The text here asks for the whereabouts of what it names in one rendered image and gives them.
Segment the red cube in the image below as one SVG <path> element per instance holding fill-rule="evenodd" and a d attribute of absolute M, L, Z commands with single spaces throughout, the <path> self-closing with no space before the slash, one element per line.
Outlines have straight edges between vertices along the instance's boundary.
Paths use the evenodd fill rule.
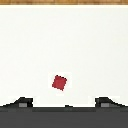
<path fill-rule="evenodd" d="M 56 75 L 55 78 L 54 78 L 52 86 L 54 88 L 64 90 L 64 86 L 66 84 L 66 81 L 67 81 L 66 78 Z"/>

